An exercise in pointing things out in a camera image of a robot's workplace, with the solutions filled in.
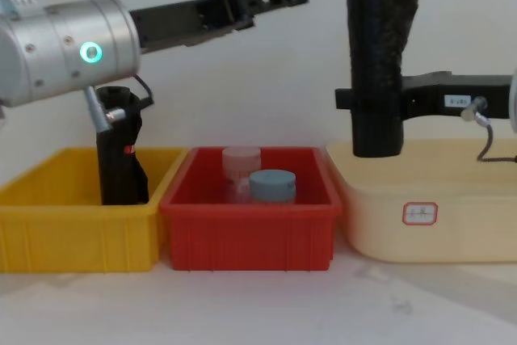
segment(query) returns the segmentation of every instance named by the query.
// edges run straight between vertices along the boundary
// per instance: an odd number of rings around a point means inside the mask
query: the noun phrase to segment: green indicator light
[[[85,42],[79,52],[81,58],[89,64],[99,62],[103,58],[103,50],[95,42]]]

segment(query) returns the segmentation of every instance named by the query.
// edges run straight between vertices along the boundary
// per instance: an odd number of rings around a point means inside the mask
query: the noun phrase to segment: white sticker
[[[434,202],[408,202],[404,205],[402,222],[406,225],[433,225],[438,217]]]
[[[469,95],[445,95],[445,107],[447,108],[465,108],[472,101]]]

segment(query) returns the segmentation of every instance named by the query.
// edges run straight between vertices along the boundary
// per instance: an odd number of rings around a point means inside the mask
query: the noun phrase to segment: beige container
[[[393,158],[329,145],[342,225],[359,252],[390,262],[516,262],[517,163],[480,163],[483,140],[406,141]],[[517,154],[496,140],[488,157]]]

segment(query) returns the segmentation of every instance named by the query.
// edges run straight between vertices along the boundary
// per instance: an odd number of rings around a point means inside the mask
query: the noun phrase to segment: plastic bin
[[[326,270],[341,211],[322,154],[262,148],[262,168],[296,174],[295,204],[229,204],[223,148],[191,151],[160,204],[176,270]]]
[[[0,272],[148,271],[158,203],[186,149],[138,149],[149,203],[102,206],[97,151],[65,149],[0,190]]]
[[[399,263],[517,262],[517,165],[480,163],[485,139],[406,140],[394,158],[357,158],[329,145],[347,240]],[[489,156],[515,155],[498,139]]]

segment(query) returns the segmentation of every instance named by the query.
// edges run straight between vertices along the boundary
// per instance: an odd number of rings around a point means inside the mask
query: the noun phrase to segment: black cylindrical object
[[[139,99],[124,86],[97,90],[107,110],[134,106]],[[135,142],[142,126],[140,113],[113,123],[110,131],[97,134],[99,178],[103,205],[134,205],[149,201],[147,176],[137,160]]]
[[[401,57],[418,0],[347,0],[354,154],[398,155],[404,141]]]

